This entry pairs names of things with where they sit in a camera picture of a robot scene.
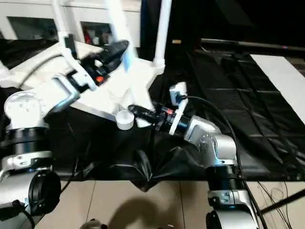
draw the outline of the white stand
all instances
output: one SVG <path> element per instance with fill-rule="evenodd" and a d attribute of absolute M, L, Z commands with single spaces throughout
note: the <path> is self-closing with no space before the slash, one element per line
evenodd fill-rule
<path fill-rule="evenodd" d="M 156 44 L 156 52 L 153 60 L 153 64 L 157 70 L 157 74 L 163 74 L 165 69 L 165 47 L 167 40 L 168 24 L 171 15 L 172 0 L 162 0 L 160 18 L 159 18 L 159 28 Z"/>
<path fill-rule="evenodd" d="M 115 4 L 118 4 L 118 0 L 109 0 L 108 7 L 109 11 L 116 12 L 117 14 L 111 15 L 112 26 L 117 39 L 127 38 L 131 41 L 130 35 L 126 29 L 121 25 L 125 25 L 121 7 L 115 9 Z M 155 77 L 164 72 L 164 53 L 167 39 L 167 29 L 171 10 L 171 0 L 162 1 L 162 9 L 160 12 L 160 22 L 158 39 L 156 44 L 156 55 L 154 64 L 150 61 L 139 59 L 135 51 L 129 49 L 127 52 L 128 63 L 125 64 L 125 69 L 121 65 L 117 70 L 111 73 L 111 77 L 108 82 L 104 83 L 101 87 L 97 88 L 96 91 L 86 91 L 81 95 L 81 98 L 73 103 L 71 106 L 82 111 L 88 112 L 93 115 L 97 115 L 103 118 L 115 121 L 115 115 L 120 111 L 127 109 L 128 105 L 136 104 L 143 106 L 147 109 L 153 109 L 152 102 L 150 100 L 148 89 L 153 83 Z M 58 6 L 58 0 L 53 0 L 53 4 Z M 58 7 L 54 7 L 55 12 L 58 15 L 61 14 L 61 10 Z M 64 32 L 64 21 L 63 16 L 58 17 L 56 20 L 57 27 L 60 32 Z M 18 65 L 11 70 L 11 75 L 3 80 L 0 80 L 2 87 L 18 87 L 22 82 L 27 73 L 31 71 L 36 65 L 41 63 L 43 60 L 51 57 L 55 54 L 62 53 L 63 47 L 60 44 L 46 49 L 24 63 Z M 76 42 L 76 49 L 79 58 L 85 57 L 90 52 L 100 52 L 101 48 L 87 45 L 84 43 Z M 38 86 L 42 82 L 50 79 L 57 73 L 66 74 L 71 71 L 71 67 L 67 62 L 59 57 L 56 58 L 36 71 L 31 78 L 24 84 L 23 90 L 29 90 L 33 87 Z"/>

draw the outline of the white pole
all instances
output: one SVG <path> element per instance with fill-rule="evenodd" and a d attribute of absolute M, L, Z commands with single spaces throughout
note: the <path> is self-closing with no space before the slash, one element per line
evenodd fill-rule
<path fill-rule="evenodd" d="M 111 20 L 111 31 L 116 41 L 128 40 L 129 46 L 123 56 L 123 63 L 125 69 L 129 70 L 132 62 L 137 58 L 137 54 L 134 49 L 131 35 L 127 29 L 126 18 L 123 13 L 123 8 L 120 0 L 106 0 L 108 15 Z"/>
<path fill-rule="evenodd" d="M 153 64 L 156 68 L 157 75 L 163 74 L 165 69 L 165 47 L 167 40 L 168 24 L 171 15 L 172 0 L 162 0 L 159 28 L 156 43 L 156 51 L 153 60 Z"/>

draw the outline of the white strip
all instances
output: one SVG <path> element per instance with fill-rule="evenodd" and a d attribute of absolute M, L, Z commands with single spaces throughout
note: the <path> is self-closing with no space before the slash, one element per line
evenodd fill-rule
<path fill-rule="evenodd" d="M 251 56 L 305 124 L 305 77 L 282 56 Z"/>
<path fill-rule="evenodd" d="M 188 103 L 188 99 L 182 100 L 179 104 L 179 108 L 175 111 L 176 116 L 173 120 L 173 124 L 170 128 L 170 131 L 168 132 L 170 135 L 174 135 L 174 133 L 177 129 L 177 126 L 179 124 L 179 121 L 180 121 L 180 119 L 183 115 L 183 112 L 184 112 L 185 108 L 186 108 L 187 103 Z"/>

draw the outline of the white cabinet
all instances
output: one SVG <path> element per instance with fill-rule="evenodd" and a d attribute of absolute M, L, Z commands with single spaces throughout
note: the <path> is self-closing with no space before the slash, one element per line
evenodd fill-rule
<path fill-rule="evenodd" d="M 139 47 L 141 0 L 121 2 L 134 45 Z M 77 41 L 85 42 L 82 22 L 102 23 L 101 26 L 110 23 L 104 0 L 61 0 L 61 5 L 67 27 Z M 41 19 L 40 23 L 33 18 Z M 38 39 L 43 34 L 52 35 L 53 18 L 51 0 L 0 0 L 0 31 L 5 39 Z"/>

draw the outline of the orange button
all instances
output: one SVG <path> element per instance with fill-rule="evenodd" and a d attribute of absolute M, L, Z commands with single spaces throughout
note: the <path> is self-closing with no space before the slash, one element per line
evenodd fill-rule
<path fill-rule="evenodd" d="M 99 83 L 103 82 L 103 80 L 104 80 L 104 77 L 102 77 L 102 76 L 96 77 L 96 81 Z"/>

